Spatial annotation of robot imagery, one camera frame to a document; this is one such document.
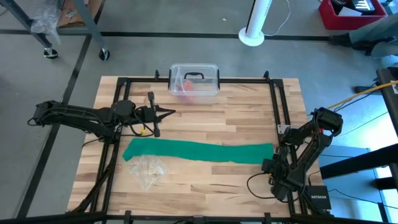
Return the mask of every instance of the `plastic container lid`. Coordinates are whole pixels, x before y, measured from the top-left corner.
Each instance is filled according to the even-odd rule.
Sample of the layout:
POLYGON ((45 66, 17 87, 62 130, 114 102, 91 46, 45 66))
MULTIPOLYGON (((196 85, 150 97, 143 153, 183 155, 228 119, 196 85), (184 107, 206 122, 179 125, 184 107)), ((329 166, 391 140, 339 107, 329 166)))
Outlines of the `plastic container lid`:
POLYGON ((169 91, 177 96, 214 96, 218 67, 206 63, 175 63, 170 67, 169 91))

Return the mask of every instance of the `clear plastic bag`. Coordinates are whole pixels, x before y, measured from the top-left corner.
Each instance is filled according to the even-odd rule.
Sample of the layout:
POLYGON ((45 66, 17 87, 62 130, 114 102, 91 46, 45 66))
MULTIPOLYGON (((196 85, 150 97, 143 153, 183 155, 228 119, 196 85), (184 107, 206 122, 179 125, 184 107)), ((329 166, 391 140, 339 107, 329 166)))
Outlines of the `clear plastic bag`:
POLYGON ((139 161, 129 167, 130 173, 138 180, 140 187, 149 190, 169 170, 157 157, 143 155, 139 161))
POLYGON ((33 23, 30 31, 54 36, 58 44, 61 44, 60 36, 57 32, 58 20, 61 16, 61 10, 58 8, 56 0, 45 0, 37 5, 36 16, 33 17, 33 23))

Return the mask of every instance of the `green cloth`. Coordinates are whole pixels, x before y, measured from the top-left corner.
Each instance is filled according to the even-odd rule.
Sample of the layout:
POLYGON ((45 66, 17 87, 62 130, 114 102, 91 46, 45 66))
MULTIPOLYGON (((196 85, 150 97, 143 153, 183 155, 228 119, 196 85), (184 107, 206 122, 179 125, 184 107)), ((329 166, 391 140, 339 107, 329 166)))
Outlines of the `green cloth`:
POLYGON ((271 143, 247 146, 219 146, 189 141, 174 141, 154 138, 135 138, 123 153, 125 161, 134 156, 173 156, 183 159, 262 164, 263 159, 272 159, 271 143))

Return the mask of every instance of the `white pole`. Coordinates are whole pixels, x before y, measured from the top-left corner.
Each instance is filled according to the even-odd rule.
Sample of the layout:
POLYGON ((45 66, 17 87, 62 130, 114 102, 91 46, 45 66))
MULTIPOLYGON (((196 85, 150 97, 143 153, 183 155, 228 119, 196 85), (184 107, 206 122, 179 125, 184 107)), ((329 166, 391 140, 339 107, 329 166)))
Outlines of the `white pole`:
POLYGON ((239 39, 242 43, 255 47, 263 43, 264 34, 261 29, 268 15, 272 0, 253 0, 248 26, 241 29, 239 39))

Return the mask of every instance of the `white cable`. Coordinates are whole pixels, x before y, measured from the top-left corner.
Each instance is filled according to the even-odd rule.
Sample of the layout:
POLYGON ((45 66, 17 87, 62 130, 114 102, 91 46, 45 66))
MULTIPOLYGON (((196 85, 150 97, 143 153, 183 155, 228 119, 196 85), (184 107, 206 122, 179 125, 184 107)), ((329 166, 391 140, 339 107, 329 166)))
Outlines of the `white cable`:
POLYGON ((290 3, 289 3, 289 0, 286 0, 286 3, 287 3, 287 7, 289 8, 289 14, 288 14, 287 17, 286 17, 285 22, 283 22, 282 25, 280 25, 280 27, 278 28, 278 31, 277 31, 275 34, 272 34, 272 35, 264 34, 265 36, 267 36, 267 37, 273 37, 273 36, 277 35, 277 34, 279 33, 280 29, 281 29, 281 28, 285 25, 285 23, 289 20, 289 17, 290 17, 290 14, 292 13, 292 11, 290 10, 290 3))

